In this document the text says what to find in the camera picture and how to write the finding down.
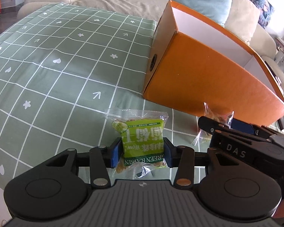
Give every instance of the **orange box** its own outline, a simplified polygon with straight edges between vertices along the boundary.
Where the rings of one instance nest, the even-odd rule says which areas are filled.
[[[284,115],[284,96],[260,56],[202,14],[170,1],[156,28],[143,97],[196,116],[203,102],[257,125]]]

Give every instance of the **black circular pad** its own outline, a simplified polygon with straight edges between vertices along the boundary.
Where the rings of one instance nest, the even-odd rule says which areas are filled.
[[[232,178],[225,182],[224,188],[227,193],[241,198],[248,198],[260,191],[260,186],[247,178]]]
[[[70,171],[47,166],[34,169],[5,187],[4,199],[14,216],[44,221],[71,213],[85,201],[85,183]]]
[[[32,197],[49,198],[60,192],[61,184],[54,179],[42,178],[30,182],[25,190]]]
[[[281,189],[271,177],[247,166],[220,166],[203,178],[198,195],[211,211],[236,220],[271,216],[281,200]]]

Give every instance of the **plastic wrapper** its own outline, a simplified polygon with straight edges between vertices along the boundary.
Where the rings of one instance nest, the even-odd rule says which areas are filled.
[[[219,114],[219,113],[214,113],[213,111],[211,111],[207,103],[204,103],[204,106],[205,106],[205,113],[204,113],[205,117],[208,117],[212,120],[216,120],[217,122],[227,125],[230,128],[231,122],[233,120],[234,111],[227,113],[227,114]],[[191,144],[193,146],[199,146],[201,144],[209,146],[211,137],[212,135],[210,133],[207,133],[206,131],[200,129],[197,137],[194,139],[194,141]]]
[[[165,167],[163,129],[166,112],[107,109],[105,118],[120,133],[123,155],[113,172],[114,179],[140,179]]]

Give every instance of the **heart pattern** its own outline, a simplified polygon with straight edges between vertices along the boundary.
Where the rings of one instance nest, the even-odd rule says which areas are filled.
[[[1,166],[0,166],[0,174],[3,176],[4,173],[5,173],[5,172],[4,172],[4,167],[3,167],[3,165],[1,165]]]
[[[10,71],[11,71],[11,67],[5,70],[5,72],[10,72]]]
[[[60,64],[61,63],[61,59],[56,59],[56,60],[53,60],[54,63],[57,63],[57,64]]]

